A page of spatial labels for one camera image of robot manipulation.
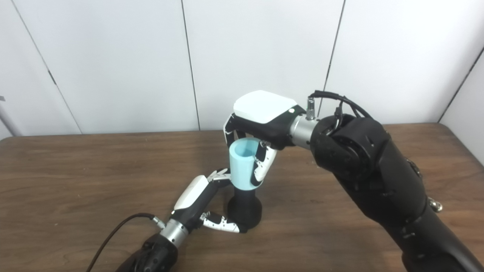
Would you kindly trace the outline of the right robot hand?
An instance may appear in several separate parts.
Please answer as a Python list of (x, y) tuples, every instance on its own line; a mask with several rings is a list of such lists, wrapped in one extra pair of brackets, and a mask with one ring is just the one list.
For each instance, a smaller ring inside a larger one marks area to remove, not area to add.
[(256, 138), (256, 155), (251, 165), (249, 188), (259, 187), (276, 154), (285, 147), (295, 147), (289, 135), (295, 119), (306, 111), (293, 99), (267, 91), (253, 91), (237, 99), (233, 113), (223, 125), (228, 148), (247, 134)]

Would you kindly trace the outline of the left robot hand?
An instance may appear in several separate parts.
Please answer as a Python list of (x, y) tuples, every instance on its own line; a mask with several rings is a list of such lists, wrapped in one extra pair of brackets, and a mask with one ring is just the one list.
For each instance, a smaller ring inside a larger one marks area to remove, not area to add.
[(215, 170), (207, 177), (195, 177), (175, 203), (170, 219), (182, 224), (189, 233), (202, 226), (225, 232), (247, 233), (248, 229), (241, 224), (216, 212), (206, 211), (218, 190), (230, 184), (228, 168)]

